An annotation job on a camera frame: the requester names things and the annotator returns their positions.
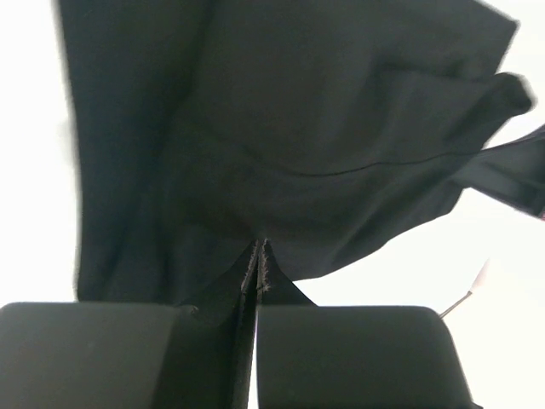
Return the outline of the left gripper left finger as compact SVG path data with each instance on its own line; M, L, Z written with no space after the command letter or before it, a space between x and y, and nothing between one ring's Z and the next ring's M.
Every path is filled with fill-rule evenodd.
M4 408L245 408L258 244L177 307L16 302L1 310Z

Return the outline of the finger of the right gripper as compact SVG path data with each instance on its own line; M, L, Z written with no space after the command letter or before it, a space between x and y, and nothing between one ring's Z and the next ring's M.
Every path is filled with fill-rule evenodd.
M457 184L543 219L544 128L481 151L457 172Z

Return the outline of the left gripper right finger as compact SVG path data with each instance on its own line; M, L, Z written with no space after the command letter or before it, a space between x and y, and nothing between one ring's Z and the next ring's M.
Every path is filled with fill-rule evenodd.
M444 321L430 308L319 307L261 248L261 408L474 408Z

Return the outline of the black skirt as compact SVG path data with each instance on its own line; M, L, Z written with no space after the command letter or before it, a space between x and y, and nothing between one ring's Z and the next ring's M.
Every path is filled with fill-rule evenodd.
M448 214L510 119L478 1L61 1L80 301L180 303L269 242L293 280Z

